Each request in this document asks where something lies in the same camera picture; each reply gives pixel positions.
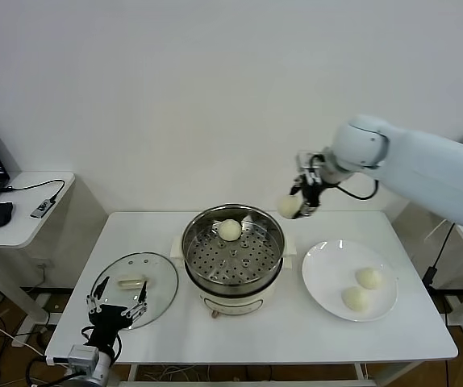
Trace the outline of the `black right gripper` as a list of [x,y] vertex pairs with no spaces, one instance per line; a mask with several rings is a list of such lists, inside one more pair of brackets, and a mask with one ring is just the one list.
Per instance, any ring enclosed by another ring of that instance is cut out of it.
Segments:
[[320,206],[319,197],[323,191],[321,178],[313,172],[305,172],[297,176],[290,188],[290,195],[294,196],[300,190],[302,191],[303,204],[292,215],[292,219],[309,217]]

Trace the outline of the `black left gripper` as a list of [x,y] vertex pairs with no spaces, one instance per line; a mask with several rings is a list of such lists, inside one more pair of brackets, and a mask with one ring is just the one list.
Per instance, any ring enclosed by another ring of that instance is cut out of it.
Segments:
[[109,276],[104,277],[86,296],[89,321],[92,329],[88,344],[93,347],[113,347],[117,334],[130,326],[130,319],[138,319],[147,311],[147,285],[145,281],[136,299],[128,308],[124,306],[102,305],[100,301],[107,286]]

